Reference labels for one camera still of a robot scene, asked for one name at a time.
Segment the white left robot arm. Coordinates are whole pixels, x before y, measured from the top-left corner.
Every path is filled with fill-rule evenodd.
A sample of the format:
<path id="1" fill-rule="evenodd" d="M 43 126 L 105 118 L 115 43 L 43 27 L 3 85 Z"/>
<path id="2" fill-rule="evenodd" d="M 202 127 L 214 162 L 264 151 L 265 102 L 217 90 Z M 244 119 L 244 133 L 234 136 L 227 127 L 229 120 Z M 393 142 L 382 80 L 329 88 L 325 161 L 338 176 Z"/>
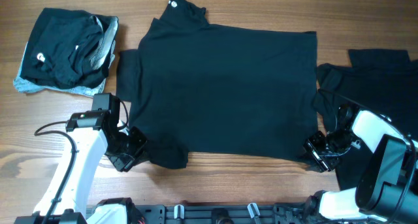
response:
<path id="1" fill-rule="evenodd" d="M 109 111 L 75 113 L 60 133 L 69 141 L 48 190 L 29 216 L 16 223 L 145 223 L 130 198 L 101 201 L 89 215 L 88 195 L 102 156 L 115 169 L 127 172 L 146 161 L 146 137 L 137 129 L 125 130 Z"/>

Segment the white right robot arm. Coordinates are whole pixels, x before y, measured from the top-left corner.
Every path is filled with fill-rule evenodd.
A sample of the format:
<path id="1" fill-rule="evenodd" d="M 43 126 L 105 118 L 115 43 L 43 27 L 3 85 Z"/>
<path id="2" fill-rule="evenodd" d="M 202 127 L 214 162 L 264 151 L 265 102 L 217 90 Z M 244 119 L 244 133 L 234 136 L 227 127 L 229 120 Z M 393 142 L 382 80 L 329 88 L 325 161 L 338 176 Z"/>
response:
<path id="1" fill-rule="evenodd" d="M 304 218 L 319 223 L 417 222 L 417 142 L 388 117 L 342 105 L 335 130 L 317 132 L 303 148 L 319 172 L 336 169 L 350 152 L 369 154 L 355 187 L 310 197 Z"/>

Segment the black polo shirt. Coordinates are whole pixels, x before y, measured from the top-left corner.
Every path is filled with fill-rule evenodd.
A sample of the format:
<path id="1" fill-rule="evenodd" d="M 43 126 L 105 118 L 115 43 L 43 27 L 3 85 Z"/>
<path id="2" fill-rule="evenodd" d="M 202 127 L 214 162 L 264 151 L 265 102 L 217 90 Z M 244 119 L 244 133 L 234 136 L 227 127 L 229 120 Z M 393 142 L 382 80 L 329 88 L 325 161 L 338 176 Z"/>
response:
<path id="1" fill-rule="evenodd" d="M 317 35 L 211 24 L 169 0 L 137 48 L 120 54 L 116 94 L 150 161 L 184 168 L 191 152 L 301 161 L 317 131 Z"/>

